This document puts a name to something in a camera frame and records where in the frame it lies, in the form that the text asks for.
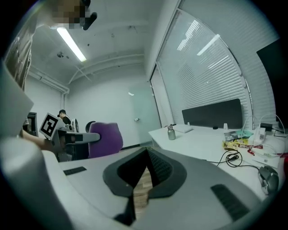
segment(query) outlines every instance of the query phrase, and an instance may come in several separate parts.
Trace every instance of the black cap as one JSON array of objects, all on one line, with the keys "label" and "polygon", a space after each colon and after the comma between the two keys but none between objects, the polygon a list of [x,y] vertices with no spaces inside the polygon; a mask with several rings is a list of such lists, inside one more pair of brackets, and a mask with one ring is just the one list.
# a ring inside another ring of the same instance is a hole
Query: black cap
[{"label": "black cap", "polygon": [[57,117],[60,117],[60,113],[65,113],[66,114],[66,111],[65,110],[60,110],[59,114],[57,115]]}]

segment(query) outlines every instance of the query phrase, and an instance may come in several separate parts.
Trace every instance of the water bottle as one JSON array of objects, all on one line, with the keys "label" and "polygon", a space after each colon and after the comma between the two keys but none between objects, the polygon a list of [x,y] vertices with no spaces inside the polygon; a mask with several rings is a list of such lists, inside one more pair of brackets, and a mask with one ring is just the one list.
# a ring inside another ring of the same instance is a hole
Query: water bottle
[{"label": "water bottle", "polygon": [[175,130],[172,125],[168,126],[168,138],[171,141],[176,139]]}]

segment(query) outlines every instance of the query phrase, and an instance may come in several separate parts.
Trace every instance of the fluorescent light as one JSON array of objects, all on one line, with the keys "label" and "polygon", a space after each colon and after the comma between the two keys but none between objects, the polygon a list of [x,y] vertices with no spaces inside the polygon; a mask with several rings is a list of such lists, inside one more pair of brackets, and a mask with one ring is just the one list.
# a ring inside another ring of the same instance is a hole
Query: fluorescent light
[{"label": "fluorescent light", "polygon": [[207,45],[204,46],[203,49],[200,50],[200,52],[197,54],[197,56],[200,56],[202,53],[204,53],[218,38],[220,38],[219,34],[216,34],[211,41],[208,42]]},{"label": "fluorescent light", "polygon": [[78,46],[76,45],[76,43],[74,42],[74,40],[72,39],[68,31],[66,30],[66,28],[60,27],[57,29],[57,32],[60,34],[63,40],[67,43],[67,45],[70,47],[73,53],[75,53],[77,58],[79,58],[81,62],[86,61],[86,58],[84,57],[84,55],[82,54],[82,52],[80,51],[80,49],[78,48]]}]

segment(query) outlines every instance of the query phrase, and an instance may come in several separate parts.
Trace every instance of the chair backrest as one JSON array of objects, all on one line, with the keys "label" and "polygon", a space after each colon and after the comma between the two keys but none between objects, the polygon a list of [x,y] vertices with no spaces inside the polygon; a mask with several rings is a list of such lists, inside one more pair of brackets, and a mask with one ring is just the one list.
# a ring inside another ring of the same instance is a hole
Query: chair backrest
[{"label": "chair backrest", "polygon": [[118,153],[123,147],[123,139],[117,123],[92,123],[90,133],[99,133],[100,141],[89,143],[89,158]]},{"label": "chair backrest", "polygon": [[90,121],[90,122],[86,125],[86,127],[85,127],[86,133],[89,133],[91,124],[92,124],[92,123],[95,123],[95,122],[96,122],[96,121]]}]

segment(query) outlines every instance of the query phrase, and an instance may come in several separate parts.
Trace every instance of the black rubber pad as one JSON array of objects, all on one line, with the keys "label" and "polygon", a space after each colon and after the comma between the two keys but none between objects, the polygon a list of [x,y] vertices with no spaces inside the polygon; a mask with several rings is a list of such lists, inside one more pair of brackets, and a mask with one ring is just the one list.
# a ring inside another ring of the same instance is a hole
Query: black rubber pad
[{"label": "black rubber pad", "polygon": [[249,212],[249,209],[225,185],[215,185],[211,189],[233,221]]},{"label": "black rubber pad", "polygon": [[87,169],[84,167],[78,167],[78,168],[72,168],[72,169],[64,170],[63,172],[65,173],[66,176],[69,176],[69,175],[72,175],[75,173],[83,172],[85,170],[87,170]]}]

